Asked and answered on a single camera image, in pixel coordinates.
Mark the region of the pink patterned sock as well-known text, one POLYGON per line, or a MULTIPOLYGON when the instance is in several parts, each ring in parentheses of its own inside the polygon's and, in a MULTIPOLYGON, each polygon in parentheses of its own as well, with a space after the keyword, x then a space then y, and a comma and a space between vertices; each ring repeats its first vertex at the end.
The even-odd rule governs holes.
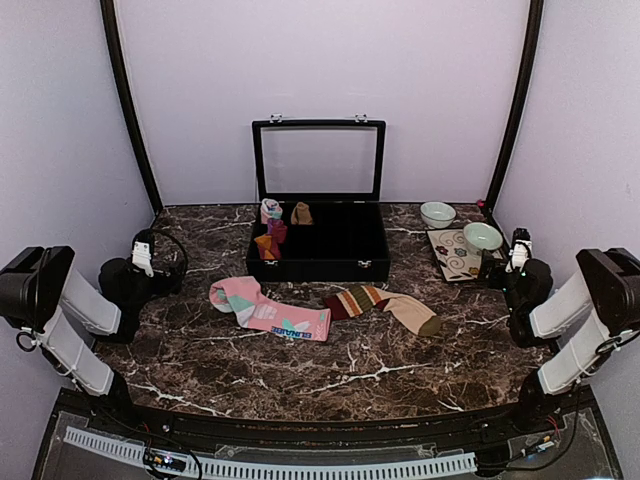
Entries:
POLYGON ((261 285, 252 276, 213 283, 209 300, 218 311, 234 314, 242 328, 319 342, 325 342, 329 336, 329 309, 309 309, 273 301, 262 293, 261 285))

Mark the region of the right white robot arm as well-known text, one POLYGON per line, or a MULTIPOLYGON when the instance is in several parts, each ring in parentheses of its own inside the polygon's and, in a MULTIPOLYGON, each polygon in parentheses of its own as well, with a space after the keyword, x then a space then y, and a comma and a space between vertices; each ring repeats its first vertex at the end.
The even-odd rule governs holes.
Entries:
POLYGON ((639 337, 639 259, 624 248, 582 249, 578 270, 553 290, 551 269, 527 254, 505 267, 507 326, 521 348, 563 341, 519 391, 510 424, 534 432, 562 401, 580 392, 613 352, 639 337))

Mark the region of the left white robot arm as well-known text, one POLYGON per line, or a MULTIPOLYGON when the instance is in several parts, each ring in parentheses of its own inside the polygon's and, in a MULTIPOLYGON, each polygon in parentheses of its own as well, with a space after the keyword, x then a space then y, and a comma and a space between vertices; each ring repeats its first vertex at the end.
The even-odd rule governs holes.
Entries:
POLYGON ((81 324, 96 340, 129 344, 140 327, 144 306, 180 291, 184 262, 155 270, 148 262, 114 258, 92 286, 74 266, 69 246, 27 247, 1 270, 1 315, 29 342, 25 352, 38 349, 64 377, 74 381, 93 408, 120 436, 141 427, 124 377, 101 360, 77 332, 81 324))

